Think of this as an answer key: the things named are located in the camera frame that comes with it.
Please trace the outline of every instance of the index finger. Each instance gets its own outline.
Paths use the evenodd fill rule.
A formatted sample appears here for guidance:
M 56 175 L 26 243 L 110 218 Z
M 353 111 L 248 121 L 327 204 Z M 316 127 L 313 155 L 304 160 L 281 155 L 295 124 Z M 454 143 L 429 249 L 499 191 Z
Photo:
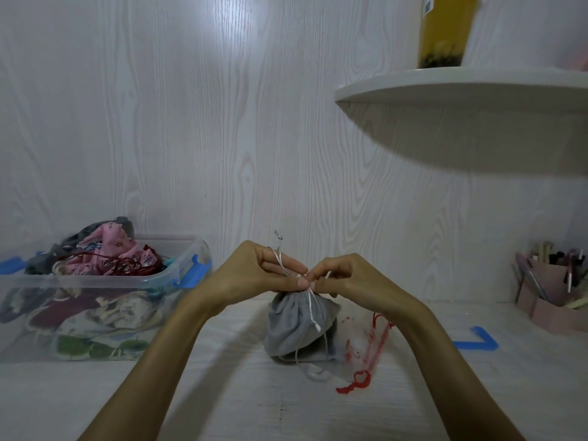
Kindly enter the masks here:
M 317 280 L 321 277 L 324 277 L 329 271 L 332 271 L 336 274 L 342 274 L 347 277 L 351 276 L 351 273 L 353 272 L 351 259 L 349 259 L 348 255 L 335 258 L 327 257 L 323 259 L 318 265 L 313 267 L 308 274 L 306 274 L 306 279 L 308 281 Z
M 268 262 L 268 263 L 274 263 L 275 265 L 279 265 L 279 263 L 276 259 L 276 255 L 273 253 L 271 248 L 259 245 L 258 250 L 262 256 L 261 257 L 262 263 Z M 282 252 L 282 264 L 284 265 L 285 268 L 287 268 L 291 271 L 294 271 L 298 274 L 306 274 L 308 272 L 308 268 L 305 265 L 303 265 L 298 260 L 295 260 L 292 257 L 284 254 L 283 252 Z

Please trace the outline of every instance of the blue plastic handle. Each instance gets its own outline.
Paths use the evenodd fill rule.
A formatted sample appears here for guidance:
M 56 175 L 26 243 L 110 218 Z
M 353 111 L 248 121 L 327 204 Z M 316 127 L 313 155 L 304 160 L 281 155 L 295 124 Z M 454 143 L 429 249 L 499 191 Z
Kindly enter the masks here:
M 198 254 L 192 257 L 192 263 L 194 263 L 194 266 L 187 271 L 182 281 L 177 283 L 177 279 L 173 280 L 173 285 L 176 288 L 194 288 L 212 266 L 212 260 L 207 265 L 198 263 Z
M 458 350 L 484 350 L 484 351 L 494 351 L 498 348 L 498 344 L 494 339 L 492 339 L 491 335 L 487 333 L 487 331 L 482 328 L 481 326 L 472 326 L 470 328 L 474 334 L 477 334 L 484 340 L 483 342 L 458 342 L 453 341 L 455 348 Z
M 0 275 L 10 275 L 26 268 L 26 261 L 20 257 L 12 257 L 0 262 Z

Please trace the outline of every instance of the shelf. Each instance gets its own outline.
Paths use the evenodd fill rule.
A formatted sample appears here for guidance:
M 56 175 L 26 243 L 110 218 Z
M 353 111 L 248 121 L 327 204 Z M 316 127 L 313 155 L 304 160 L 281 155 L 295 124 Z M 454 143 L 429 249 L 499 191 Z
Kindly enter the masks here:
M 336 102 L 588 112 L 588 73 L 468 67 L 416 69 L 339 88 Z

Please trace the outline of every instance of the person's left hand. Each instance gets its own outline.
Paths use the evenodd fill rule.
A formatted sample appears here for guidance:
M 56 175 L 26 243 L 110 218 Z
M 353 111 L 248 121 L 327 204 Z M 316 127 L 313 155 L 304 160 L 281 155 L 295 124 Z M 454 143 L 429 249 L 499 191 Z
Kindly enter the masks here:
M 308 272 L 305 265 L 285 254 L 282 254 L 282 263 L 295 274 L 304 275 Z M 206 295 L 216 315 L 227 305 L 251 299 L 266 291 L 304 291 L 307 288 L 308 281 L 304 277 L 284 276 L 282 267 L 269 247 L 244 241 L 190 295 Z

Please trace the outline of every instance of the yellow bottle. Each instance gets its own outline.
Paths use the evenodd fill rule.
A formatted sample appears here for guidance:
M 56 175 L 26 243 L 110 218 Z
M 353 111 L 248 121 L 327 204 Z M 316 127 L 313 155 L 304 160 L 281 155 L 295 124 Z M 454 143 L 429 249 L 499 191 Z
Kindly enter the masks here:
M 478 0 L 423 0 L 419 68 L 460 66 Z

